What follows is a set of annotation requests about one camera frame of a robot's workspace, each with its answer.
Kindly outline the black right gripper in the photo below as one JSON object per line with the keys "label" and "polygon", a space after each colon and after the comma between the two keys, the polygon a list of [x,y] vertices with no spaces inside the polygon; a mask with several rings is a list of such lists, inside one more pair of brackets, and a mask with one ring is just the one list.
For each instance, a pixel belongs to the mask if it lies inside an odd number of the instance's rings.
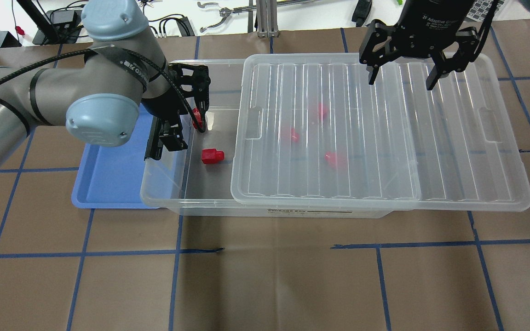
{"label": "black right gripper", "polygon": [[387,62],[400,57],[435,57],[426,79],[426,90],[431,91],[452,71],[451,59],[439,58],[443,50],[457,43],[455,58],[476,59],[482,50],[482,31],[461,28],[473,4],[473,0],[407,0],[396,24],[370,21],[359,48],[359,62],[367,65],[369,84],[375,84],[381,65]]}

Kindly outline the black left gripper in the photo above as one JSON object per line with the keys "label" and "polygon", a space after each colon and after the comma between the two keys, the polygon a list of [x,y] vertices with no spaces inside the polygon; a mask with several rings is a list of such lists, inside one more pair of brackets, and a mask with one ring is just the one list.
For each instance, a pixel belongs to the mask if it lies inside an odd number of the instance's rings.
{"label": "black left gripper", "polygon": [[188,148],[183,137],[181,115],[192,115],[196,108],[196,129],[207,130],[206,112],[209,109],[209,86],[212,82],[206,65],[172,63],[168,70],[160,73],[167,79],[164,94],[144,98],[143,107],[153,115],[144,159],[160,160],[162,150],[177,152]]}

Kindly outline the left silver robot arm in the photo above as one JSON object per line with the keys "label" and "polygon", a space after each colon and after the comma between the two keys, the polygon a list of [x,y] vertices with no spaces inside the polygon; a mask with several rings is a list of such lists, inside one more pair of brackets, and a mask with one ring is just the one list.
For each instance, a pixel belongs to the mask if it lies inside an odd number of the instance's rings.
{"label": "left silver robot arm", "polygon": [[65,126],[87,144],[126,144],[139,107],[158,121],[152,159],[187,149],[181,116],[206,132],[206,66],[169,63],[134,0],[91,0],[82,23],[92,45],[32,63],[0,66],[0,166],[38,126]]}

